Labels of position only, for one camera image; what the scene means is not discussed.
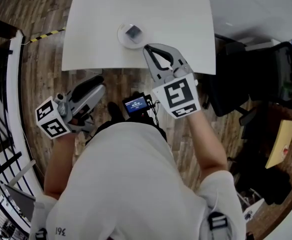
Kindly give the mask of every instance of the white table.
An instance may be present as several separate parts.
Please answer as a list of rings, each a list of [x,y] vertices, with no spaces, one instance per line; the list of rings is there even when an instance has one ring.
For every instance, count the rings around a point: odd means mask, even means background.
[[[124,48],[117,31],[141,24],[148,43],[177,48],[195,72],[216,73],[209,0],[73,0],[62,70],[147,68],[142,49]]]

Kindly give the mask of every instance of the black and yellow tape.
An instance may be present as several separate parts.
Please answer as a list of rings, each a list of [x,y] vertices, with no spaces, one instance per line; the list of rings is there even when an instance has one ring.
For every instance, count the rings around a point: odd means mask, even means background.
[[[31,39],[31,40],[28,41],[27,43],[23,43],[23,45],[27,45],[27,44],[29,44],[29,43],[36,42],[36,41],[38,41],[38,40],[40,40],[40,39],[47,38],[48,36],[51,36],[51,35],[57,34],[57,33],[59,33],[59,32],[65,31],[65,30],[66,30],[66,27],[63,27],[63,28],[60,29],[60,30],[54,30],[54,31],[51,31],[51,32],[49,32],[49,33],[47,33],[47,34],[42,34],[42,35],[40,35],[39,37],[36,37],[36,38]]]

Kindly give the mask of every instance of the wooden floor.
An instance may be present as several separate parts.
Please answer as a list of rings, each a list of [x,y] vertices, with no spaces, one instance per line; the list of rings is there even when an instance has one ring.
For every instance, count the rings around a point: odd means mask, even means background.
[[[0,20],[20,28],[26,40],[66,26],[72,0],[0,0]],[[94,110],[97,126],[109,119],[106,111],[110,101],[118,103],[134,91],[150,93],[152,79],[148,70],[143,69],[104,69],[101,72],[79,70],[72,73],[61,72],[61,58],[64,32],[52,35],[24,47],[22,58],[22,102],[26,135],[32,156],[36,159],[40,171],[44,174],[53,142],[35,125],[35,108],[49,96],[58,92],[67,92],[76,83],[86,77],[102,73],[107,85],[107,93]],[[242,128],[239,126],[238,112],[217,118],[209,108],[205,110],[216,134],[222,141],[227,155],[235,157],[243,146]],[[197,190],[199,167],[194,157],[193,143],[189,128],[184,119],[174,120],[162,107],[158,114],[160,127],[168,137],[173,156],[185,184]],[[292,178],[291,154],[283,163]],[[278,225],[292,208],[292,193],[284,205],[264,205],[255,220],[248,224],[256,239],[263,239],[273,227]]]

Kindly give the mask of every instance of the hand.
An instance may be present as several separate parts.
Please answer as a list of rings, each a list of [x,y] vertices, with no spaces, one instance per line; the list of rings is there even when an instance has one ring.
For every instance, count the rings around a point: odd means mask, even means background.
[[[77,124],[78,124],[78,120],[73,118],[73,119],[70,121],[70,123],[71,123],[72,125],[77,125]],[[78,135],[78,133],[72,133],[72,132],[71,132],[71,133],[68,133],[68,134],[65,134],[65,135],[63,135],[63,136],[58,137],[57,140],[58,140],[59,142],[74,142],[75,139],[76,139],[76,137],[77,137],[77,135]]]

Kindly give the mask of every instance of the strap buckle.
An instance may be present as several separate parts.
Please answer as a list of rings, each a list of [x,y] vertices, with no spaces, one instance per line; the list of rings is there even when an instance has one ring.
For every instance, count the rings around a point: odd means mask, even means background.
[[[47,239],[47,230],[45,228],[41,228],[39,231],[35,233],[36,240],[46,240]]]
[[[221,212],[213,212],[208,217],[210,230],[223,229],[228,226],[227,217]]]

